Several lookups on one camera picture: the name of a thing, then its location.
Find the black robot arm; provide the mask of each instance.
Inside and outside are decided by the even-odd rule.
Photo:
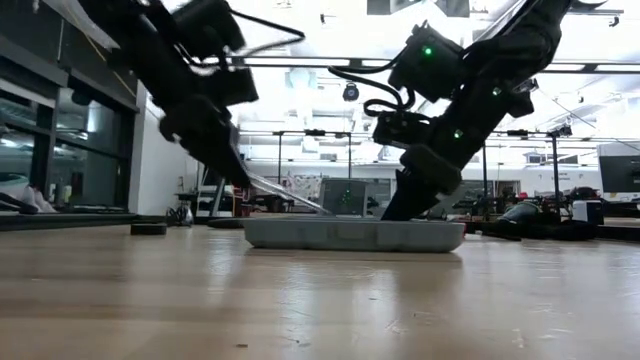
[[[302,41],[304,34],[238,13],[223,0],[193,0],[173,14],[160,0],[79,2],[119,45],[112,49],[111,62],[130,68],[165,112],[159,123],[165,139],[179,141],[195,159],[248,188],[249,176],[237,150],[238,130],[227,106],[255,101],[258,94],[250,69],[230,69],[228,53],[245,46],[233,16],[296,35],[251,53]],[[208,58],[217,62],[204,64]],[[194,67],[208,73],[196,73]]]
[[[416,26],[403,51],[380,69],[333,67],[335,75],[395,94],[397,103],[369,100],[365,113],[378,119],[374,141],[405,149],[396,172],[397,190],[383,220],[414,218],[451,195],[461,169],[483,146],[500,121],[534,111],[526,81],[547,67],[561,38],[560,22],[572,0],[529,0],[492,39],[463,49],[424,23]],[[392,68],[390,89],[353,73]],[[397,91],[405,88],[403,103]],[[409,112],[415,92],[451,104],[438,117]],[[389,111],[373,110],[382,105]]]

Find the black pole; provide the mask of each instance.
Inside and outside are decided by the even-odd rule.
[[[489,180],[487,179],[487,146],[482,146],[482,182],[484,185],[484,198],[489,197]]]
[[[351,133],[347,136],[349,137],[349,179],[351,179]]]
[[[551,145],[553,146],[553,187],[556,194],[556,211],[558,218],[560,215],[560,176],[558,174],[558,138],[551,135]]]
[[[282,185],[282,135],[282,131],[278,133],[278,185]]]
[[[484,187],[484,198],[482,199],[482,219],[489,221],[489,180],[487,179],[487,144],[482,145],[482,183]]]

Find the desk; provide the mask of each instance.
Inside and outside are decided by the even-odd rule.
[[[0,233],[1,359],[637,359],[640,247],[257,251],[241,231]]]

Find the gray plastic tray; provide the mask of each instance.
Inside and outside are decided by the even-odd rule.
[[[362,218],[289,217],[244,221],[256,248],[447,253],[464,241],[465,225]]]

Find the black cable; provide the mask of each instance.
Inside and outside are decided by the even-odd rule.
[[[299,42],[304,41],[304,39],[306,39],[305,34],[300,30],[296,30],[294,28],[290,28],[290,27],[287,27],[287,26],[276,24],[276,23],[273,23],[271,21],[260,19],[260,18],[251,16],[251,15],[243,14],[243,13],[238,12],[238,11],[233,10],[233,9],[229,9],[229,12],[231,14],[233,14],[235,16],[238,16],[238,17],[241,17],[243,19],[246,19],[246,20],[249,20],[249,21],[253,21],[253,22],[258,23],[260,25],[264,25],[266,27],[270,27],[272,29],[276,29],[276,30],[279,30],[279,31],[286,32],[286,33],[289,33],[289,34],[297,36],[296,38],[293,38],[293,39],[276,41],[276,42],[273,42],[273,43],[270,43],[270,44],[259,46],[259,47],[255,48],[255,49],[249,51],[248,53],[244,54],[243,55],[244,57],[250,57],[250,56],[253,56],[253,55],[255,55],[255,54],[259,53],[259,52],[262,52],[262,51],[265,51],[265,50],[269,50],[269,49],[272,49],[272,48],[278,47],[278,46],[297,44]]]
[[[363,77],[360,77],[360,76],[351,75],[351,74],[348,74],[346,72],[337,70],[334,67],[329,67],[327,70],[329,71],[329,73],[331,73],[331,74],[333,74],[333,75],[335,75],[337,77],[341,77],[343,79],[346,79],[346,80],[349,80],[349,81],[353,81],[353,82],[359,82],[359,83],[362,83],[362,84],[369,85],[369,86],[372,86],[374,88],[380,89],[382,91],[388,92],[389,94],[391,94],[395,98],[396,104],[394,105],[394,104],[392,104],[392,103],[390,103],[388,101],[384,101],[384,100],[379,100],[379,101],[384,102],[385,103],[384,106],[388,106],[388,107],[390,107],[392,109],[400,109],[402,107],[402,98],[400,97],[400,94],[398,94],[398,92],[394,88],[392,88],[391,86],[384,85],[384,84],[381,84],[381,83],[379,83],[377,81],[369,80],[369,79],[366,79],[366,78],[363,78]]]
[[[370,107],[372,106],[384,106],[387,107],[389,109],[392,109],[394,111],[402,111],[402,109],[399,108],[398,105],[390,103],[388,101],[382,100],[382,99],[369,99],[367,101],[365,101],[364,103],[362,103],[362,107],[363,107],[363,112],[365,115],[367,116],[371,116],[371,117],[378,117],[380,115],[382,115],[383,113],[387,112],[387,111],[378,111],[378,110],[371,110]]]
[[[412,89],[407,89],[407,102],[402,105],[402,107],[406,110],[411,108],[416,104],[416,92]]]
[[[383,71],[387,71],[390,70],[397,62],[398,59],[400,59],[400,56],[402,55],[402,53],[404,53],[404,49],[398,54],[396,55],[395,58],[391,59],[391,61],[389,61],[388,63],[386,63],[385,65],[382,65],[380,67],[375,67],[375,68],[366,68],[366,67],[355,67],[355,66],[332,66],[332,68],[338,70],[338,71],[342,71],[342,72],[346,72],[346,73],[352,73],[352,74],[377,74],[377,73],[381,73]]]

